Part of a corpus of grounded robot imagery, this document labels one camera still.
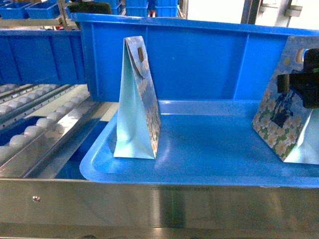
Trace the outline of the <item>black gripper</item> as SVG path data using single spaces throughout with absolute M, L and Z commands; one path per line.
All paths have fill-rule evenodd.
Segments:
M 304 54 L 304 68 L 300 73 L 277 76 L 277 92 L 294 91 L 307 109 L 319 107 L 319 50 L 309 49 Z

